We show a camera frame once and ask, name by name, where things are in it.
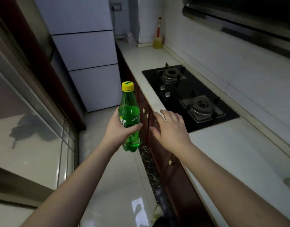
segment right hand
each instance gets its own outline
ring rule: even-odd
[[[172,111],[160,110],[160,112],[165,119],[157,112],[154,112],[154,116],[160,125],[161,133],[152,126],[150,130],[165,149],[179,157],[183,150],[194,146],[190,140],[184,120],[182,116],[177,113],[174,114]]]

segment black glass cooktop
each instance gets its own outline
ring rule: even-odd
[[[188,132],[226,122],[239,115],[184,66],[142,71],[166,110],[180,114]]]

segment green soda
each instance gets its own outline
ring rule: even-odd
[[[140,107],[134,95],[133,82],[122,83],[123,96],[119,107],[119,119],[124,127],[131,127],[140,123]],[[140,145],[139,131],[130,135],[123,148],[125,151],[135,152]]]

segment tiled floor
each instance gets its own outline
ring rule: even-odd
[[[80,133],[80,161],[99,144],[116,107],[85,115],[86,131]],[[80,227],[151,226],[156,207],[139,151],[114,154],[82,217]]]

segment kitchen counter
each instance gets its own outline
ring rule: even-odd
[[[142,71],[180,62],[164,49],[138,48],[120,40],[116,43],[151,108],[156,112],[165,109]],[[248,121],[240,117],[189,135],[212,160],[290,219],[290,188],[283,182],[290,176],[290,158]],[[215,222],[228,226],[198,181],[185,170]]]

